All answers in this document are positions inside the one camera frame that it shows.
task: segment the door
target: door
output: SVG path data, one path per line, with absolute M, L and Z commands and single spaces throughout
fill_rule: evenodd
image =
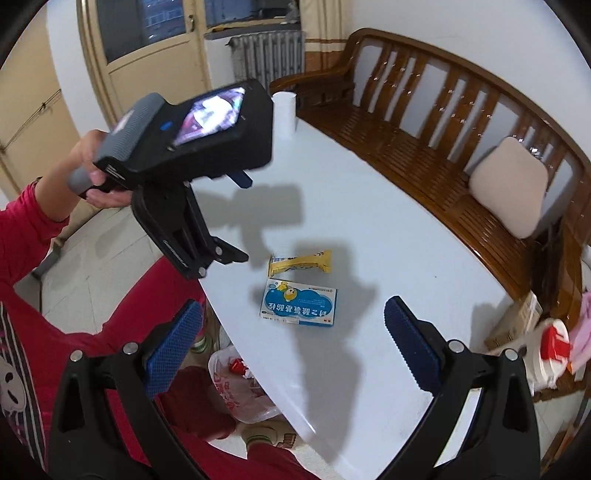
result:
M 102 100 L 117 118 L 151 92 L 180 103 L 209 89 L 201 0 L 85 1 Z
M 46 15 L 43 7 L 0 70 L 0 189 L 8 199 L 80 139 L 53 67 Z

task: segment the person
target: person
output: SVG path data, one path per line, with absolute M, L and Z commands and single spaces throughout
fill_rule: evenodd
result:
M 200 284 L 185 280 L 165 258 L 144 274 L 96 335 L 61 332 L 15 293 L 13 285 L 45 257 L 51 239 L 68 223 L 79 201 L 66 184 L 70 172 L 84 165 L 94 184 L 105 181 L 105 174 L 92 164 L 105 136 L 89 132 L 66 159 L 0 212 L 0 403 L 12 431 L 44 468 L 55 397 L 70 354 L 80 349 L 88 356 L 110 355 L 127 342 L 142 342 L 188 299 L 205 303 Z M 131 192 L 90 190 L 87 199 L 97 207 L 127 206 Z M 157 406 L 212 480 L 317 480 L 291 452 L 277 448 L 293 440 L 279 422 L 245 429 L 248 459 L 210 445 L 208 440 L 227 436 L 236 427 L 230 415 L 209 401 L 211 384 L 206 370 L 182 369 L 157 398 Z M 116 392 L 109 391 L 108 401 L 130 456 L 147 463 Z

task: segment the radiator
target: radiator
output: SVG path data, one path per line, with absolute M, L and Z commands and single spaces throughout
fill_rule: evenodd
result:
M 278 78 L 304 71 L 304 34 L 300 30 L 262 32 L 232 37 L 236 81 L 257 79 L 263 87 Z

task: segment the camera display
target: camera display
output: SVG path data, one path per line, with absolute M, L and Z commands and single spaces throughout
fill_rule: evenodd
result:
M 233 127 L 245 92 L 243 87 L 236 87 L 195 102 L 183 120 L 174 145 L 183 145 Z

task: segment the metal pivot screw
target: metal pivot screw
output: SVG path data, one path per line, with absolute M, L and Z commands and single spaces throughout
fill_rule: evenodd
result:
M 460 340 L 450 340 L 447 343 L 447 346 L 454 353 L 462 353 L 466 349 L 466 347 L 463 343 L 461 343 Z
M 82 350 L 74 350 L 70 354 L 70 360 L 72 360 L 73 362 L 79 362 L 80 360 L 82 360 L 83 356 L 84 354 L 82 353 Z
M 135 352 L 138 351 L 139 345 L 135 342 L 126 343 L 123 346 L 123 353 L 125 355 L 133 355 Z
M 508 348 L 507 350 L 505 350 L 505 356 L 511 360 L 512 362 L 514 362 L 515 360 L 517 360 L 519 358 L 519 355 L 517 354 L 517 352 L 515 350 L 513 350 L 512 348 Z

